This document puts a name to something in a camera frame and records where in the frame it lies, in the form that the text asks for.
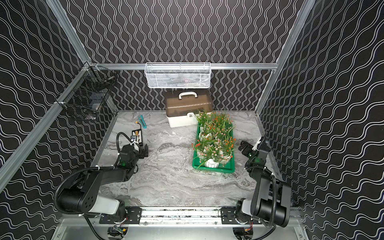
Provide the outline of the orange flower pot tray front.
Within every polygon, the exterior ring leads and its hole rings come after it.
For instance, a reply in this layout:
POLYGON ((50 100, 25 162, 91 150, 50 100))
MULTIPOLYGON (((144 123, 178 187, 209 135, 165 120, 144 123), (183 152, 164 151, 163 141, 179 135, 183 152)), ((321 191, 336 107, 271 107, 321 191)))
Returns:
POLYGON ((217 153, 219 157, 219 163, 226 165, 233 158, 234 145, 236 140, 230 138, 228 140, 218 141, 217 153))

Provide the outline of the green grass pot back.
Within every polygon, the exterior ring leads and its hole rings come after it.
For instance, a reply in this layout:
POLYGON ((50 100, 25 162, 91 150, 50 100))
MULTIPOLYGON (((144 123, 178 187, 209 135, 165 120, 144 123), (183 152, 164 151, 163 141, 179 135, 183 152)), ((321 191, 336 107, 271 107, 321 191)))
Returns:
POLYGON ((215 143, 219 145, 230 146, 233 144, 233 129, 234 127, 225 128, 215 134, 215 143))

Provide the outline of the pink flower pot back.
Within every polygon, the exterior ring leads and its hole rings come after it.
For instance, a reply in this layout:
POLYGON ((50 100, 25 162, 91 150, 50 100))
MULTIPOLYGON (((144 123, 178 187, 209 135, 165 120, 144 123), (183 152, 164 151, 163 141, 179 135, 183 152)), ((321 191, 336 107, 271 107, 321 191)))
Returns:
POLYGON ((212 158, 205 161, 200 161, 199 167, 206 167, 206 168, 218 168, 219 166, 219 157, 217 150, 218 148, 212 148, 212 158))

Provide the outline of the pink flower pot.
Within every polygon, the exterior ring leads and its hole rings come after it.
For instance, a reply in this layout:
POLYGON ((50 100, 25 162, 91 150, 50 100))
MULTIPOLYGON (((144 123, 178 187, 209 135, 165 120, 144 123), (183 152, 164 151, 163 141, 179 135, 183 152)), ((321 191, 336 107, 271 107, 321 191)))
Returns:
POLYGON ((200 161, 199 167, 206 167, 206 168, 218 168, 219 166, 219 157, 217 150, 218 148, 212 148, 212 158, 205 161, 200 161))
POLYGON ((212 126, 212 116, 211 112, 198 112, 195 117, 201 128, 210 128, 212 126))

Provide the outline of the orange flower pot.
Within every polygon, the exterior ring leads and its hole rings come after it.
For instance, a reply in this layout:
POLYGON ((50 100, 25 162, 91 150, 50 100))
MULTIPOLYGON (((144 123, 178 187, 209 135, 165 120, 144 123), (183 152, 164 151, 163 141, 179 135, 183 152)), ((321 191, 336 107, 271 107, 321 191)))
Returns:
POLYGON ((224 131, 233 127, 233 121, 226 113, 215 112, 211 114, 212 128, 224 131))

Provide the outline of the green plant pot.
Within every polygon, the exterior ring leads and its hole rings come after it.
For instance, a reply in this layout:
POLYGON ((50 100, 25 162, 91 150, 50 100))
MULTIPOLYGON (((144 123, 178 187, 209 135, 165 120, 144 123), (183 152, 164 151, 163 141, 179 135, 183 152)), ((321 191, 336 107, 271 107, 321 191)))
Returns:
POLYGON ((200 131, 198 133, 198 143, 200 144, 213 144, 214 136, 211 132, 207 132, 204 127, 200 127, 200 131))

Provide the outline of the pink flower pot front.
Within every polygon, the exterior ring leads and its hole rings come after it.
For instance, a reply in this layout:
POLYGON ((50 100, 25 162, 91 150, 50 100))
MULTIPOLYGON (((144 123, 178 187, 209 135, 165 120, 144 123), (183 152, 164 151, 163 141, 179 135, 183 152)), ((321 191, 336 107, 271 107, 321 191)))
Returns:
POLYGON ((212 126, 212 116, 211 112, 198 112, 195 117, 201 128, 210 128, 212 126))

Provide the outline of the red flower pot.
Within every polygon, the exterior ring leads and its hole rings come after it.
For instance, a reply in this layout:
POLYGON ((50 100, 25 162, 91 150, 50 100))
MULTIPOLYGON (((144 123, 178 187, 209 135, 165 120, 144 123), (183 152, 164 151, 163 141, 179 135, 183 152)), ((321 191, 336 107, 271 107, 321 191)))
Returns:
POLYGON ((193 149, 196 152, 193 160, 205 161, 212 158, 213 141, 198 140, 193 144, 193 149))

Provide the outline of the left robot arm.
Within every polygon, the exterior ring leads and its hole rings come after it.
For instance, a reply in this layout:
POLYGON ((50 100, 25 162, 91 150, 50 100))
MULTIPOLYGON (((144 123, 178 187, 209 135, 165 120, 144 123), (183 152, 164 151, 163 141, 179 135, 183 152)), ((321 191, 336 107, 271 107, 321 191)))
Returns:
POLYGON ((126 218, 123 201, 103 197, 101 186, 123 183, 139 170, 138 161, 149 155, 141 135, 130 137, 120 132, 116 137, 117 161, 109 167, 94 166, 76 170, 58 186, 54 194, 56 209, 67 215, 110 215, 122 221, 126 218))

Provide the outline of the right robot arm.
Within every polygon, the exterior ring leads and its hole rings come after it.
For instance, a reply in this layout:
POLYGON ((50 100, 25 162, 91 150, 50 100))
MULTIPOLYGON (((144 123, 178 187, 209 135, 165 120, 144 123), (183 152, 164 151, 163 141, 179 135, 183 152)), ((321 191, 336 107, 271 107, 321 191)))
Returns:
POLYGON ((289 223, 292 188, 268 169, 267 156, 271 150, 265 136, 254 145, 246 141, 239 145, 239 151, 248 157, 245 170, 256 181, 252 197, 237 202, 236 220, 241 224, 258 220, 267 228, 284 228, 289 223))

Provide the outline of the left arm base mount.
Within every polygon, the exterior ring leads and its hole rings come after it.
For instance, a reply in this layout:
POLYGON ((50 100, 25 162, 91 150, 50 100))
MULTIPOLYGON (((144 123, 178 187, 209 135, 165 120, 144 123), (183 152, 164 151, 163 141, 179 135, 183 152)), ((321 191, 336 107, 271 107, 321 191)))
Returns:
POLYGON ((140 207, 126 207, 118 210, 113 215, 102 214, 99 223, 107 225, 139 224, 143 209, 140 207))

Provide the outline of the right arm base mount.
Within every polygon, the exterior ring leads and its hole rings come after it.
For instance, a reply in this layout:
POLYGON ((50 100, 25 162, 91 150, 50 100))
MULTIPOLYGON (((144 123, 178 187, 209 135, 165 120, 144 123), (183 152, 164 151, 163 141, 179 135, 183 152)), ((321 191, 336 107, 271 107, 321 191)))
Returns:
POLYGON ((259 223, 259 218, 251 217, 244 214, 235 207, 223 207, 218 210, 218 216, 221 218, 223 225, 250 225, 251 223, 259 223))

